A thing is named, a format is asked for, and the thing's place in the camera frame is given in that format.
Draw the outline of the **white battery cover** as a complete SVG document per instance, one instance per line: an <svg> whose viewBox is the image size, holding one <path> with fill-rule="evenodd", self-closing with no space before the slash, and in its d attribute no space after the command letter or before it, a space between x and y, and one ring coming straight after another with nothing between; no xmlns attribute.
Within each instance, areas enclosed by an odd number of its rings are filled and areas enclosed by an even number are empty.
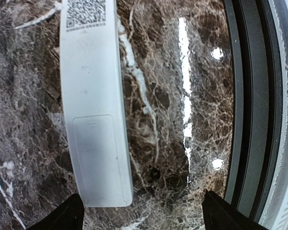
<svg viewBox="0 0 288 230"><path fill-rule="evenodd" d="M123 207L112 117L86 116L73 120L82 178L83 202L88 207Z"/></svg>

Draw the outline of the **white remote control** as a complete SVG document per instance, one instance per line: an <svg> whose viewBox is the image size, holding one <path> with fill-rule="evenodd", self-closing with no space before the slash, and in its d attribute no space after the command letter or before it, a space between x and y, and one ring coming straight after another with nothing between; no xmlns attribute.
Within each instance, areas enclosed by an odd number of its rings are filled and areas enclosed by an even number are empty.
<svg viewBox="0 0 288 230"><path fill-rule="evenodd" d="M64 0L60 20L60 81L65 127L79 195L82 190L73 120L112 117L120 184L125 202L132 203L130 166L117 9L113 0Z"/></svg>

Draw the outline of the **black front table rail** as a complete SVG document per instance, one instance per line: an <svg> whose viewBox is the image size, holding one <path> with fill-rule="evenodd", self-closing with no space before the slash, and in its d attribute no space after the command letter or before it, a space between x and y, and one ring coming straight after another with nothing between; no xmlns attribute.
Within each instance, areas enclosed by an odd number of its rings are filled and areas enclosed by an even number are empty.
<svg viewBox="0 0 288 230"><path fill-rule="evenodd" d="M233 70L233 133L225 200L258 222L279 151L283 80L266 0L224 1Z"/></svg>

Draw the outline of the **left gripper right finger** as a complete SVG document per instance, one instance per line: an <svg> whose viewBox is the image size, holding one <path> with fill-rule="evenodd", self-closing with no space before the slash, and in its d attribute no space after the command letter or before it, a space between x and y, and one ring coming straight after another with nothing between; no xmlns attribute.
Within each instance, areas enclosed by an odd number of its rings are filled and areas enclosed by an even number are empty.
<svg viewBox="0 0 288 230"><path fill-rule="evenodd" d="M206 230L267 230L241 214L213 191L205 193L202 210Z"/></svg>

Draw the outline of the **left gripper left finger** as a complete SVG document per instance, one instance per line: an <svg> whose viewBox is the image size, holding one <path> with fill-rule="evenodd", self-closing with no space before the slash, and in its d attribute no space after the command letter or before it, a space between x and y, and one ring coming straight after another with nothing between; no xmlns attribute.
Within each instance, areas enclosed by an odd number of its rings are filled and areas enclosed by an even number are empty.
<svg viewBox="0 0 288 230"><path fill-rule="evenodd" d="M79 194L73 194L28 230L82 230L84 205Z"/></svg>

